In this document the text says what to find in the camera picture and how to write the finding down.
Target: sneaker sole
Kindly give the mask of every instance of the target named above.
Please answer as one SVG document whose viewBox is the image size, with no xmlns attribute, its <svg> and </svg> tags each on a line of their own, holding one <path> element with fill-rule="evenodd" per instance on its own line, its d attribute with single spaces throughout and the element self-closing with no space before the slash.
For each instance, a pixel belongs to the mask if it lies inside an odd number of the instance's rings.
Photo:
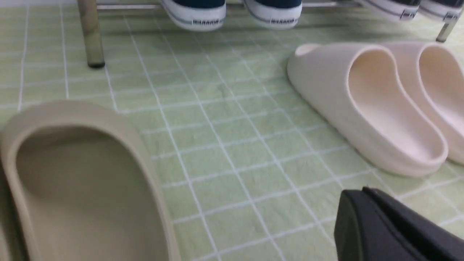
<svg viewBox="0 0 464 261">
<path fill-rule="evenodd" d="M 189 8 L 172 0 L 162 0 L 161 4 L 178 27 L 189 31 L 208 32 L 219 29 L 226 18 L 226 4 L 209 9 Z"/>
<path fill-rule="evenodd" d="M 246 9 L 260 26 L 269 29 L 291 29 L 298 23 L 303 5 L 293 8 L 273 8 L 255 0 L 243 1 Z"/>
<path fill-rule="evenodd" d="M 461 7 L 449 7 L 441 5 L 432 0 L 422 0 L 419 6 L 419 13 L 438 21 L 452 22 L 461 16 Z"/>
<path fill-rule="evenodd" d="M 390 21 L 411 21 L 419 6 L 403 5 L 388 0 L 355 0 L 371 12 Z"/>
</svg>

